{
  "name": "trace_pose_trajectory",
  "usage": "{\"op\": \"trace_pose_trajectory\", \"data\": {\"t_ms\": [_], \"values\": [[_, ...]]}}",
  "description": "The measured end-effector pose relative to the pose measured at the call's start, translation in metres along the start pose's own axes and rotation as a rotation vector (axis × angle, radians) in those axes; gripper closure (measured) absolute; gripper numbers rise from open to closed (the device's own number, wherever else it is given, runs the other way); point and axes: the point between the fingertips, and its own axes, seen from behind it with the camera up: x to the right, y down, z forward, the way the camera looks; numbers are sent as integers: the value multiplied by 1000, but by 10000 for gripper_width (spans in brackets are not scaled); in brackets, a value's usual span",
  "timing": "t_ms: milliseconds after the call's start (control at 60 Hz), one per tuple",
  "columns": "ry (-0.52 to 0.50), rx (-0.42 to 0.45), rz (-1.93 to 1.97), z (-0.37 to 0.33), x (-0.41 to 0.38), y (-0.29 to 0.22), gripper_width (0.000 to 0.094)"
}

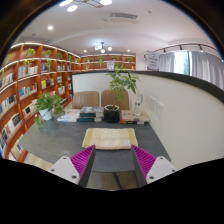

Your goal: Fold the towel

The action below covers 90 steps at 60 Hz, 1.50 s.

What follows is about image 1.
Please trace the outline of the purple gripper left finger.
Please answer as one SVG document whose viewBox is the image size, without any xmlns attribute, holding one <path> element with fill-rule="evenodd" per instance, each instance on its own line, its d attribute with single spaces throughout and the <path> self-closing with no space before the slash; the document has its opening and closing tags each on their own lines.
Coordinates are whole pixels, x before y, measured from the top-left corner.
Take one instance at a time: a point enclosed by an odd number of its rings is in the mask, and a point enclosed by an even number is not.
<svg viewBox="0 0 224 224">
<path fill-rule="evenodd" d="M 96 149 L 92 145 L 71 157 L 62 156 L 49 169 L 49 172 L 81 187 L 86 187 L 95 156 Z"/>
</svg>

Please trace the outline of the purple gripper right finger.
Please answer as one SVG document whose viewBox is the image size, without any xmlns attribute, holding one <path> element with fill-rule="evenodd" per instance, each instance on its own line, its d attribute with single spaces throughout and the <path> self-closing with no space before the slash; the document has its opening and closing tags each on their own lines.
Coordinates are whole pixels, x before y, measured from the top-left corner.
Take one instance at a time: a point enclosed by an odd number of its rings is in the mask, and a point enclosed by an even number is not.
<svg viewBox="0 0 224 224">
<path fill-rule="evenodd" d="M 164 156 L 155 157 L 135 145 L 131 146 L 131 154 L 137 182 L 140 187 L 177 171 Z"/>
</svg>

